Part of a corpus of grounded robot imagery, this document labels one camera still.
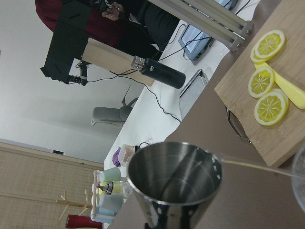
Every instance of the woven curtain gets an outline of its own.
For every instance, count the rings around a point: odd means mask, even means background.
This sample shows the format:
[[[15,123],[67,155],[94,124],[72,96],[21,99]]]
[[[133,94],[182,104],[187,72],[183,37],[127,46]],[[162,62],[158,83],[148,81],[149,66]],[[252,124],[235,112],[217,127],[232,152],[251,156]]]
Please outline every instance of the woven curtain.
[[[1,150],[0,229],[65,228],[68,214],[78,215],[82,208],[69,206],[59,221],[65,206],[55,200],[66,190],[67,200],[85,203],[85,189],[91,200],[94,169]]]

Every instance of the brown table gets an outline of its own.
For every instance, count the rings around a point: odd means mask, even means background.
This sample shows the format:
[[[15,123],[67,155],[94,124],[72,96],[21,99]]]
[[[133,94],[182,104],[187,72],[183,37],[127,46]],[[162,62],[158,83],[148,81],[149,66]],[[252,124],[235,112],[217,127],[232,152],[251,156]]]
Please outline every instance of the brown table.
[[[262,0],[254,13],[255,36],[279,0]],[[264,164],[250,143],[237,137],[230,127],[214,88],[233,65],[243,48],[228,53],[183,122],[166,141],[184,141],[209,150]],[[291,159],[282,165],[290,168]],[[253,168],[223,164],[219,193],[197,225],[197,229],[301,229],[305,215],[299,207],[289,177]],[[134,195],[123,205],[110,229],[142,229],[145,223]]]

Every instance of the wooden cutting board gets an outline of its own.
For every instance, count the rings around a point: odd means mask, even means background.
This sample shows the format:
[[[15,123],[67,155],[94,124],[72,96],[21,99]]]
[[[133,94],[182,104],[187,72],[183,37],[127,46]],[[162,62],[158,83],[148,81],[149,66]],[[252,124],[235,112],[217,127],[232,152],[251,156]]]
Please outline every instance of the wooden cutting board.
[[[304,22],[305,1],[283,0],[215,87],[218,96],[239,119],[247,136],[269,166],[280,166],[305,142],[305,109],[298,109],[290,102],[286,115],[274,126],[262,126],[256,122],[254,106],[257,99],[252,98],[247,89],[249,79],[255,71],[250,60],[250,51],[268,31],[283,31],[287,39],[286,45],[267,63],[281,76],[305,91]]]

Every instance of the hand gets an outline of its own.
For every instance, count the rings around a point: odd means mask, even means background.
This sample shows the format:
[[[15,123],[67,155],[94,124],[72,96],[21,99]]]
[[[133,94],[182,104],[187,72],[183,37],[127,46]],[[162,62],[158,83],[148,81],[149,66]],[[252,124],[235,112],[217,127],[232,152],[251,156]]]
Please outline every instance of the hand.
[[[120,12],[124,13],[124,8],[121,4],[114,2],[105,12],[102,13],[103,17],[116,21],[119,19]]]

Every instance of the gray chair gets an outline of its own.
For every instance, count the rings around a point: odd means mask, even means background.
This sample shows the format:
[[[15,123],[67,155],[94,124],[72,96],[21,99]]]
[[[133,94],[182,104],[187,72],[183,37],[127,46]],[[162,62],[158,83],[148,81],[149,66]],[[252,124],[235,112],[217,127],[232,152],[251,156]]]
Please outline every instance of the gray chair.
[[[123,106],[121,108],[95,107],[92,113],[91,125],[95,125],[96,123],[107,123],[123,126],[130,112],[132,111],[131,106],[138,100],[138,98],[135,98],[126,105],[125,97],[129,91],[129,88],[130,85],[122,100]]]

